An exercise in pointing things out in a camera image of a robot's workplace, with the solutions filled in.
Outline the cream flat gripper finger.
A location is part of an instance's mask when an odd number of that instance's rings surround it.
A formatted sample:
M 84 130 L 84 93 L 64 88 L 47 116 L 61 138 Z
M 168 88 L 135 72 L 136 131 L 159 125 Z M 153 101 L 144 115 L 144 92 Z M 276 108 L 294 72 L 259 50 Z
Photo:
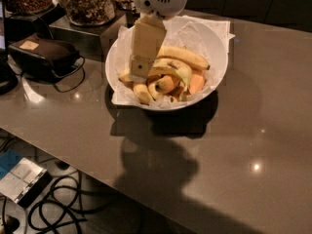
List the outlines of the cream flat gripper finger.
M 156 14 L 142 14 L 136 21 L 130 56 L 130 76 L 133 81 L 142 83 L 147 79 L 166 34 L 163 18 Z

